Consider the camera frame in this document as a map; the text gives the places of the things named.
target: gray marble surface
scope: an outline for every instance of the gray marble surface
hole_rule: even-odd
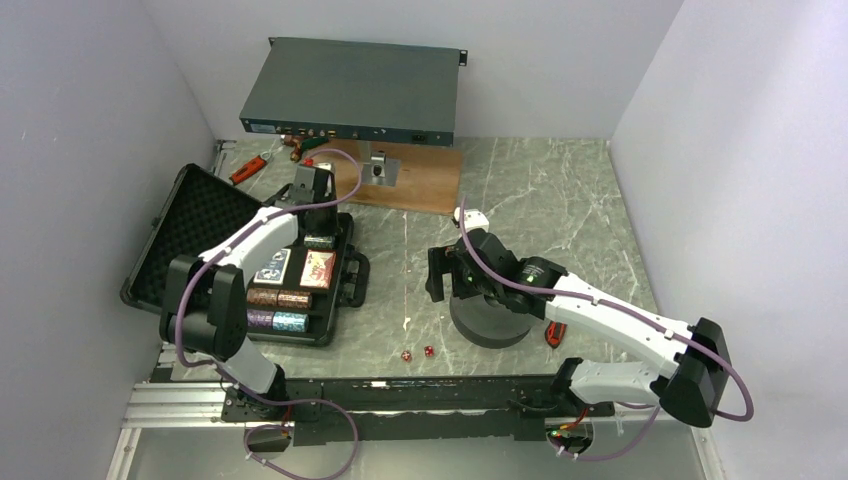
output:
[[[239,142],[225,160],[222,176],[271,149],[275,161],[240,186],[264,200],[290,182],[294,171],[289,150],[274,142]],[[656,311],[604,140],[460,138],[455,148],[464,157],[460,195],[468,195],[469,208],[486,214],[490,231],[516,256],[545,257],[612,295]],[[565,342],[552,350],[543,338],[543,322],[509,348],[471,344],[454,327],[447,301],[432,303],[424,290],[427,248],[459,237],[449,218],[352,204],[341,210],[353,215],[354,244],[371,260],[368,299],[359,309],[339,311],[335,338],[326,347],[260,343],[261,351],[288,376],[553,373],[566,357],[627,359],[577,328],[570,328]],[[424,357],[427,345],[435,348],[435,357]],[[412,362],[401,360],[403,350],[412,352]],[[173,378],[216,375],[177,366]]]

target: metal bracket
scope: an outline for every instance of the metal bracket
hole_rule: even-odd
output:
[[[250,427],[226,423],[221,410],[228,382],[140,383],[133,388],[122,428]]]
[[[388,158],[386,152],[371,150],[371,142],[359,140],[359,161],[362,163],[362,183],[394,187],[400,173],[400,160]]]
[[[698,451],[698,458],[701,460],[701,466],[704,468],[704,478],[710,480],[724,480],[724,467],[721,464],[721,457],[718,455],[715,438],[712,431],[708,428],[692,427],[692,437],[695,441],[695,449]]]
[[[138,437],[141,436],[140,428],[124,428],[118,435],[118,445],[112,454],[112,463],[106,472],[106,480],[126,480],[130,476],[135,450],[138,446]]]
[[[218,176],[221,173],[221,169],[224,167],[224,161],[227,160],[227,156],[233,154],[235,146],[235,140],[215,141],[215,163],[212,164],[212,175]]]
[[[320,383],[307,385],[294,385],[288,389],[292,400],[303,398],[321,398],[322,389]],[[291,420],[294,422],[317,422],[321,414],[321,406],[318,404],[295,405],[292,409]],[[256,414],[245,402],[236,399],[232,388],[227,389],[227,398],[224,408],[221,410],[221,421],[227,422],[265,422],[267,420]]]

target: black tray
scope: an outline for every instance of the black tray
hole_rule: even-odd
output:
[[[153,231],[130,276],[124,281],[121,300],[131,307],[160,314],[165,278],[171,260],[179,254],[199,255],[214,248],[249,222],[261,206],[259,200],[203,168],[194,164],[186,165],[177,175],[162,211],[153,219]],[[292,256],[280,288],[311,292],[313,305],[308,311],[280,307],[273,307],[273,311],[307,313],[307,332],[250,327],[248,334],[251,338],[326,345],[335,331],[336,306],[358,307],[362,304],[368,280],[368,260],[350,245],[353,218],[349,214],[339,214],[339,224],[342,233],[336,241],[336,261],[329,289],[299,287],[308,249],[301,245],[302,239],[289,246]],[[351,262],[359,264],[358,272],[348,271]],[[248,308],[271,310],[254,305],[248,305]]]
[[[248,289],[261,288],[309,292],[312,297],[312,305],[309,309],[247,304],[247,308],[250,310],[305,313],[309,316],[307,331],[303,333],[285,332],[274,330],[270,327],[251,326],[247,331],[250,338],[254,340],[285,341],[288,343],[301,343],[314,346],[326,345],[330,343],[335,333],[337,315],[337,309],[335,307],[337,305],[352,307],[362,305],[362,302],[365,300],[366,288],[363,279],[367,280],[369,273],[368,260],[350,245],[350,241],[353,238],[353,217],[348,213],[340,213],[339,226],[341,227],[341,233],[336,237],[336,248],[332,250],[336,253],[336,258],[333,263],[333,276],[330,279],[329,288],[300,286],[300,277],[303,272],[303,265],[306,262],[307,252],[309,250],[331,251],[329,249],[304,247],[301,243],[302,239],[298,239],[294,245],[288,246],[291,253],[289,254],[289,263],[286,267],[282,285],[254,284],[253,280],[248,284]],[[356,273],[349,271],[351,261],[359,264]],[[343,292],[345,284],[350,285],[347,294]]]

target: wooden board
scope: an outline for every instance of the wooden board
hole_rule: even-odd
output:
[[[359,149],[354,140],[332,140],[320,148],[338,148],[359,161]],[[456,197],[459,194],[459,173],[462,168],[462,154],[458,150],[379,142],[372,142],[371,148],[374,151],[382,150],[389,158],[400,160],[397,185],[381,187],[363,184],[350,201],[401,210],[453,215]],[[356,185],[358,172],[347,160],[332,154],[319,154],[313,158],[316,163],[332,162],[336,165],[338,196],[350,192]]]

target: purple cable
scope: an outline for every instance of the purple cable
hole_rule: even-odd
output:
[[[238,381],[236,381],[236,379],[234,379],[232,376],[230,376],[227,372],[224,372],[223,370],[220,370],[220,369],[217,370],[217,372],[221,375],[221,377],[224,378],[224,380],[227,380],[228,382],[232,382],[233,384],[238,384]],[[252,458],[253,460],[256,460],[259,463],[261,463],[262,466],[268,467],[271,470],[274,470],[275,472],[280,473],[282,475],[285,475],[285,476],[292,478],[294,480],[333,480],[334,478],[338,478],[341,475],[343,475],[345,473],[345,471],[347,471],[347,469],[350,468],[351,464],[353,463],[353,459],[356,458],[356,453],[359,451],[359,431],[356,429],[356,422],[353,420],[353,417],[351,417],[350,413],[348,413],[347,410],[342,408],[339,404],[337,404],[335,402],[331,402],[329,400],[324,400],[322,398],[306,398],[306,399],[301,399],[301,400],[286,400],[286,401],[268,400],[266,398],[262,398],[259,394],[257,394],[253,390],[245,387],[244,385],[239,385],[239,389],[241,391],[247,393],[251,397],[253,397],[255,400],[258,400],[259,402],[262,402],[265,405],[271,405],[271,406],[275,406],[275,407],[288,407],[288,406],[294,406],[294,405],[302,405],[304,403],[320,403],[321,405],[327,405],[328,407],[335,408],[336,410],[341,412],[341,414],[344,415],[345,420],[347,420],[347,422],[350,424],[351,429],[353,430],[353,450],[350,452],[350,457],[348,457],[345,464],[342,465],[341,468],[339,468],[336,471],[336,473],[333,473],[333,474],[328,475],[326,477],[321,477],[321,478],[301,477],[300,475],[289,472],[288,470],[280,467],[279,465],[273,464],[273,463],[268,462],[267,460],[265,460],[263,458],[258,457],[255,453],[250,451],[250,437],[254,433],[259,432],[259,431],[263,431],[263,430],[279,430],[280,429],[279,425],[274,425],[274,424],[259,425],[258,427],[251,428],[250,430],[247,431],[247,433],[245,433],[245,435],[244,435],[244,451],[247,452],[248,457]]]
[[[497,280],[502,285],[505,285],[505,286],[510,287],[510,288],[514,288],[515,290],[521,290],[521,291],[529,292],[529,293],[537,293],[537,294],[541,294],[541,295],[559,295],[559,296],[563,296],[563,297],[579,298],[579,299],[582,299],[582,300],[586,300],[588,302],[592,302],[594,300],[594,297],[592,297],[591,295],[585,294],[585,293],[569,292],[569,291],[565,291],[565,290],[554,290],[552,288],[530,287],[530,286],[527,286],[527,285],[521,285],[521,284],[512,282],[512,281],[507,280],[506,278],[498,275],[494,270],[489,268],[489,266],[486,265],[485,262],[483,262],[483,260],[480,258],[480,256],[477,254],[477,252],[474,250],[474,247],[472,247],[472,245],[471,245],[471,240],[469,240],[469,238],[468,238],[468,232],[465,230],[465,202],[466,201],[467,201],[467,197],[462,197],[462,202],[459,205],[459,233],[462,235],[462,242],[465,244],[465,248],[466,248],[466,250],[468,250],[468,253],[471,254],[471,258],[474,259],[474,262],[477,263],[477,266],[479,266],[484,272],[486,272],[486,274],[488,274],[490,277]],[[611,302],[611,301],[606,300],[606,299],[598,300],[598,305],[604,305],[606,307],[609,307],[609,308],[612,308],[614,310],[618,310],[619,312],[630,315],[631,317],[633,317],[637,320],[640,320],[641,322],[645,323],[646,325],[650,326],[651,328],[655,329],[656,331],[658,331],[660,333],[665,333],[666,329],[662,325],[658,324],[657,322],[651,320],[650,318],[642,315],[641,313],[639,313],[639,312],[637,312],[633,309],[625,307],[624,305],[620,305],[618,303]],[[729,362],[727,362],[725,359],[721,358],[721,356],[717,355],[715,352],[708,349],[707,347],[705,347],[705,346],[701,345],[700,343],[695,342],[691,339],[683,337],[680,334],[675,333],[672,336],[672,339],[677,340],[679,342],[683,342],[687,346],[692,347],[695,350],[698,350],[699,352],[703,353],[704,355],[709,357],[711,360],[716,362],[721,368],[723,368],[733,378],[733,380],[736,382],[736,385],[739,387],[739,391],[742,392],[742,398],[745,401],[745,413],[744,414],[737,415],[737,414],[717,411],[715,413],[716,416],[726,418],[728,420],[735,420],[735,421],[738,421],[738,422],[747,422],[748,420],[750,420],[754,416],[754,402],[751,399],[751,393],[748,391],[748,387],[747,387],[747,385],[745,385],[745,382],[742,381],[742,377],[739,376],[739,374],[736,372],[736,369],[734,369],[733,366],[730,365]],[[647,431],[647,427],[650,427],[650,425],[652,423],[653,423],[653,420],[650,420],[646,424],[646,426],[643,427],[643,429],[645,431]],[[636,443],[638,443],[638,441],[642,440],[643,437],[644,437],[644,434],[637,436],[634,440],[637,440]],[[610,456],[607,456],[607,457],[617,458],[617,457],[624,455],[625,453],[629,452],[630,449],[632,449],[634,446],[635,446],[635,443],[633,445],[628,445],[628,447],[626,447],[624,450],[621,450],[620,452],[618,452],[616,454],[612,454],[613,456],[611,456],[611,457]]]
[[[633,410],[647,410],[649,408],[654,408],[656,405],[640,405],[638,403],[627,403],[627,402],[615,402],[622,407],[632,408]]]
[[[651,429],[651,425],[654,424],[654,421],[657,419],[657,415],[659,415],[659,414],[660,414],[660,407],[657,407],[657,408],[654,409],[653,412],[651,412],[651,416],[648,417],[648,420],[642,425],[642,429],[639,430],[639,433],[637,433],[635,437],[633,437],[633,440],[630,440],[630,443],[628,443],[626,447],[622,448],[621,450],[619,450],[615,453],[610,453],[608,455],[594,455],[594,456],[577,455],[575,453],[569,452],[568,450],[563,450],[562,453],[564,453],[564,454],[568,455],[569,457],[573,458],[574,460],[580,461],[580,462],[605,462],[607,460],[614,460],[618,457],[623,457],[624,455],[630,453],[630,450],[633,450],[634,448],[636,448],[636,445],[638,445],[639,442],[641,442],[642,439],[645,438],[645,435],[648,434],[648,430]],[[559,447],[554,445],[553,442],[551,442],[550,439],[548,439],[548,444],[551,447],[553,447],[554,450],[557,451],[557,453],[559,453]]]
[[[282,209],[278,212],[274,212],[271,215],[268,215],[268,217],[267,217],[268,220],[273,220],[275,218],[279,218],[283,215],[287,215],[287,214],[293,213],[293,212],[300,212],[300,211],[303,211],[303,210],[312,210],[312,209],[316,209],[316,208],[332,207],[332,206],[338,205],[342,202],[345,202],[350,197],[356,195],[356,192],[358,192],[359,188],[362,186],[362,173],[359,170],[359,164],[356,163],[356,160],[353,157],[351,157],[347,152],[344,152],[344,151],[339,150],[337,148],[322,148],[320,150],[316,150],[314,152],[311,152],[310,155],[315,156],[319,153],[338,153],[341,156],[345,157],[346,159],[350,160],[351,163],[353,163],[354,169],[356,169],[356,171],[359,172],[359,175],[357,175],[357,178],[356,178],[356,186],[353,187],[353,190],[351,190],[345,196],[343,196],[341,198],[337,198],[336,200],[333,200],[333,201],[330,201],[330,202],[313,203],[313,204],[309,204],[309,205],[296,205],[296,206],[293,206],[293,207],[284,208],[284,209]],[[212,364],[215,363],[212,360],[201,360],[199,362],[189,362],[188,359],[185,357],[185,348],[183,346],[183,321],[185,320],[185,311],[186,311],[186,308],[188,307],[188,301],[191,298],[191,294],[194,291],[194,288],[197,286],[197,283],[200,281],[200,278],[203,276],[203,274],[206,273],[212,267],[212,265],[216,264],[225,255],[227,255],[228,249],[232,250],[232,249],[236,248],[241,242],[243,242],[247,237],[249,237],[253,232],[255,232],[262,225],[264,225],[264,223],[261,220],[257,220],[256,222],[254,222],[250,226],[248,226],[242,233],[240,233],[236,238],[234,238],[232,242],[230,242],[226,247],[221,249],[220,252],[213,255],[212,258],[210,258],[207,262],[205,262],[203,265],[201,265],[200,268],[197,270],[197,273],[195,273],[194,276],[191,277],[188,284],[186,285],[186,289],[183,292],[182,297],[180,297],[180,305],[179,305],[179,308],[177,309],[177,315],[176,315],[176,320],[175,320],[175,324],[174,324],[174,346],[177,350],[177,359],[185,367],[192,368],[192,367],[199,367],[201,365],[212,365]],[[226,375],[225,378],[229,378],[230,381],[232,381],[233,383],[237,383],[234,379],[232,379],[232,377],[229,377],[229,375]],[[330,475],[329,477],[324,477],[324,478],[321,478],[321,479],[314,479],[314,480],[331,480],[333,478],[337,478],[339,475],[344,473],[345,470],[347,470],[348,467],[350,467],[351,463],[353,463],[353,459],[356,456],[356,451],[359,448],[359,432],[356,430],[356,424],[353,421],[353,417],[351,417],[350,414],[348,414],[347,411],[345,411],[342,407],[340,407],[339,405],[337,405],[333,402],[329,402],[327,400],[322,400],[320,398],[305,399],[305,400],[293,400],[293,401],[290,401],[290,402],[272,402],[270,400],[266,400],[266,399],[261,398],[255,392],[252,392],[252,391],[246,389],[245,387],[242,387],[242,389],[245,390],[246,392],[248,392],[248,394],[250,396],[252,396],[253,398],[259,400],[260,402],[266,403],[268,405],[288,406],[288,405],[297,405],[299,403],[315,402],[315,403],[320,403],[320,404],[323,404],[323,405],[333,407],[333,408],[337,409],[338,411],[342,412],[342,414],[344,414],[345,417],[350,422],[351,427],[353,427],[353,442],[354,442],[353,443],[353,452],[351,453],[350,458],[348,459],[347,463],[345,463],[345,465],[342,467],[341,470],[334,473],[333,475]],[[271,468],[273,468],[275,471],[282,473],[283,475],[286,475],[286,476],[293,478],[295,480],[312,480],[312,479],[308,479],[306,477],[299,477],[299,476],[297,476],[293,473],[289,473],[286,470],[283,470],[282,468],[280,468],[280,467],[278,467],[278,466],[276,466],[272,463],[265,462],[264,460],[260,459],[259,457],[255,456],[253,454],[251,454],[250,456],[254,460],[262,463],[263,465],[268,465]]]

